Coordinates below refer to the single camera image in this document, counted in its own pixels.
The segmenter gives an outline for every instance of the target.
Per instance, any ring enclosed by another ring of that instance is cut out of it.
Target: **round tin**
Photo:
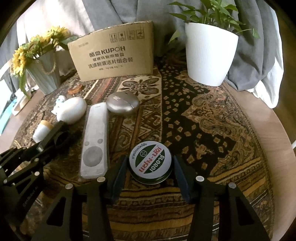
[[[169,149],[156,141],[144,141],[134,147],[129,156],[131,175],[143,184],[158,184],[171,173]]]

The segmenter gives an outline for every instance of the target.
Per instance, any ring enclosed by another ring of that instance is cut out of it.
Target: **bayer logo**
[[[141,156],[141,157],[145,157],[145,156],[147,156],[147,152],[146,152],[146,151],[144,151],[144,150],[143,150],[143,151],[141,151],[141,152],[140,152],[140,156]]]

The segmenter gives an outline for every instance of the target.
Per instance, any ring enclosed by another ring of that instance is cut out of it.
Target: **patterned tablecloth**
[[[32,135],[42,119],[52,123],[50,111],[59,95],[79,83],[75,94],[89,105],[104,101],[115,91],[129,90],[141,101],[138,112],[128,118],[109,116],[111,164],[128,154],[139,142],[164,143],[172,154],[181,153],[188,165],[212,182],[234,182],[243,191],[272,236],[274,200],[271,179],[256,135],[225,84],[210,87],[187,75],[186,65],[163,57],[156,61],[151,76],[114,77],[80,82],[78,74],[45,96],[19,129],[14,146],[31,146]],[[82,130],[84,118],[71,130]],[[27,215],[28,233],[33,234],[46,209],[67,183],[86,183],[79,177],[82,138],[68,155],[57,157],[44,168],[46,188]],[[84,238],[88,240],[86,208],[83,207]],[[117,240],[186,240],[194,205],[180,195],[172,173],[157,185],[144,185],[127,173],[118,203],[108,208],[111,228]],[[218,240],[219,206],[215,205],[212,240]]]

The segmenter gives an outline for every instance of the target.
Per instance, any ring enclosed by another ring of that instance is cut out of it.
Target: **remote control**
[[[81,154],[80,175],[104,176],[108,169],[108,109],[105,102],[88,107]]]

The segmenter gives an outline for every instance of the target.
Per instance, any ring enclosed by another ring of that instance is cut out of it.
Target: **screw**
[[[102,183],[103,181],[106,180],[106,178],[105,178],[105,177],[98,177],[96,180],[97,180],[98,182]]]
[[[72,183],[68,183],[68,184],[65,186],[66,189],[71,189],[72,187],[73,187],[73,184],[72,184]]]
[[[230,188],[236,188],[235,183],[228,183],[228,186],[229,186]]]
[[[199,182],[203,182],[205,180],[205,178],[202,176],[197,176],[195,179]]]

